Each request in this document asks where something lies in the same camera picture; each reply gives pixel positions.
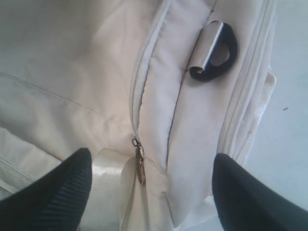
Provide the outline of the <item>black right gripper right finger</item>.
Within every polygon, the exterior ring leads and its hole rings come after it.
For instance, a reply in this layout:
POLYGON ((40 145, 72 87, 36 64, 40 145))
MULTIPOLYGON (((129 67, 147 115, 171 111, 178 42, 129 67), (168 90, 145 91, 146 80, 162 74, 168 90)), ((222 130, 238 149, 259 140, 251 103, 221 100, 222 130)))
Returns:
POLYGON ((217 154, 213 196, 225 231, 306 231, 308 212, 261 183, 226 154, 217 154))

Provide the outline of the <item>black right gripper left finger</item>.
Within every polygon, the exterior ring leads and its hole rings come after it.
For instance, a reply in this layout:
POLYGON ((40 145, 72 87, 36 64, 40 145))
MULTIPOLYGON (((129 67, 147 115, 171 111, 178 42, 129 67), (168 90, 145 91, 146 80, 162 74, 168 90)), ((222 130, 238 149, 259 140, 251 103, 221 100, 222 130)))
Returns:
POLYGON ((92 186, 92 157, 80 148, 0 203, 2 231, 76 231, 92 186))

